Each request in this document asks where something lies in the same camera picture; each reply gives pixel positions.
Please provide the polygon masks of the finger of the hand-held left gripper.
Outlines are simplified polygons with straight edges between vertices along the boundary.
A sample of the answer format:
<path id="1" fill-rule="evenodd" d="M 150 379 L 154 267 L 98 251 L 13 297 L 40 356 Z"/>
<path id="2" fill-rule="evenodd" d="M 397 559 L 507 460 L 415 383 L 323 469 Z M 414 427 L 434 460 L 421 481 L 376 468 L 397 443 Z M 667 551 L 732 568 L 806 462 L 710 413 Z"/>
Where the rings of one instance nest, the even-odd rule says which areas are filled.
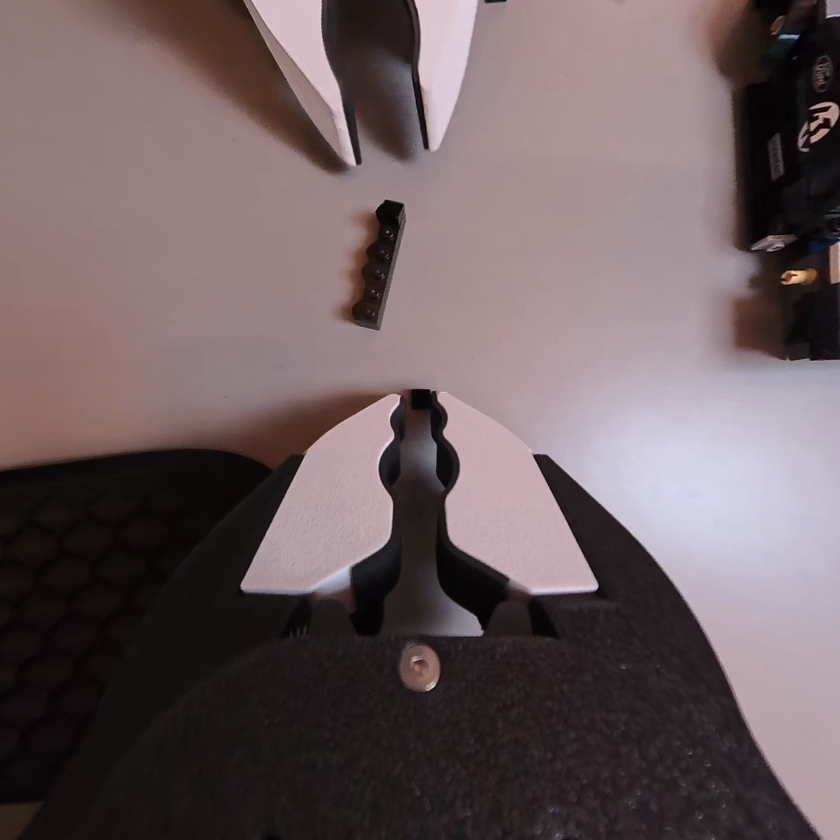
<path id="1" fill-rule="evenodd" d="M 343 165 L 361 164 L 354 109 L 335 67 L 330 2 L 245 1 L 292 93 Z"/>
<path id="2" fill-rule="evenodd" d="M 478 1 L 412 1 L 413 89 L 423 147 L 439 148 L 466 74 Z"/>

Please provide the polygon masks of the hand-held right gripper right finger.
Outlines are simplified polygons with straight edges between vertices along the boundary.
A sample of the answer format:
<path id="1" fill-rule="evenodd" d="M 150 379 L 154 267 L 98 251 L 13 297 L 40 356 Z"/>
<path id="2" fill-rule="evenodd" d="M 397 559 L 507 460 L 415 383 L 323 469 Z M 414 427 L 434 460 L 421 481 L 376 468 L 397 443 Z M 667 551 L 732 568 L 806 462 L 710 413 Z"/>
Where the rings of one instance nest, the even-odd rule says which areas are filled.
<path id="1" fill-rule="evenodd" d="M 534 453 L 506 427 L 447 392 L 436 394 L 448 547 L 523 595 L 582 595 L 598 583 Z"/>

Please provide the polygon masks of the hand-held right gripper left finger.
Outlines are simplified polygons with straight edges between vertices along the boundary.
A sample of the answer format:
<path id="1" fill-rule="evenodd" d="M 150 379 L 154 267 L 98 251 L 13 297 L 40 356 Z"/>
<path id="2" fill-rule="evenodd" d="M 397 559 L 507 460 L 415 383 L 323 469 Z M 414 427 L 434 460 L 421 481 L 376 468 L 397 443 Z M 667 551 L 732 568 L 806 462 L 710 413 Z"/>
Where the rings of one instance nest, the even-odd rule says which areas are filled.
<path id="1" fill-rule="evenodd" d="M 305 452 L 240 584 L 255 595 L 385 595 L 400 574 L 394 488 L 404 397 L 350 416 Z"/>

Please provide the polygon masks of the long black lego plate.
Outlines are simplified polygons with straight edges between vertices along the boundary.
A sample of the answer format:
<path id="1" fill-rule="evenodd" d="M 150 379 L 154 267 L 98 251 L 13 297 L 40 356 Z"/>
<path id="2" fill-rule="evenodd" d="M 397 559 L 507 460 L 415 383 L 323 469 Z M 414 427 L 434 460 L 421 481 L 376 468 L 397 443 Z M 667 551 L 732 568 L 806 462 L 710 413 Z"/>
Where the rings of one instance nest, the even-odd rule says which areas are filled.
<path id="1" fill-rule="evenodd" d="M 406 227 L 405 204 L 384 200 L 374 216 L 377 233 L 365 250 L 366 262 L 360 270 L 363 287 L 351 314 L 357 326 L 379 331 Z"/>

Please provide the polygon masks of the black lego car model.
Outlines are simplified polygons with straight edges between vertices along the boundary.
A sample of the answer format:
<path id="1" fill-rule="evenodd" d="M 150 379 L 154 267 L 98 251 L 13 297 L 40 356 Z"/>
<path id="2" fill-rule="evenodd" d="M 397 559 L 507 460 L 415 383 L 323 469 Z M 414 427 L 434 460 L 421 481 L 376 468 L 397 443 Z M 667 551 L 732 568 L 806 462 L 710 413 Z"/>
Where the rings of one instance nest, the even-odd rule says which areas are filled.
<path id="1" fill-rule="evenodd" d="M 746 243 L 777 276 L 785 358 L 838 361 L 838 2 L 752 8 L 767 35 L 741 99 Z"/>

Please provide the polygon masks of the black mesh pad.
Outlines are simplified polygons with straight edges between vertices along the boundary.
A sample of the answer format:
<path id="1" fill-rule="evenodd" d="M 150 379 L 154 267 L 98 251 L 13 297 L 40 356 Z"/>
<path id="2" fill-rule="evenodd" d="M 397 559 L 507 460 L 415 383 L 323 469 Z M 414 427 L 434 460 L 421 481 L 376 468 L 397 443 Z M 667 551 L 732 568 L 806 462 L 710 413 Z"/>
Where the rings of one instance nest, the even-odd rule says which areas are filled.
<path id="1" fill-rule="evenodd" d="M 269 474 L 209 449 L 2 471 L 2 805 L 45 799 L 163 585 Z"/>

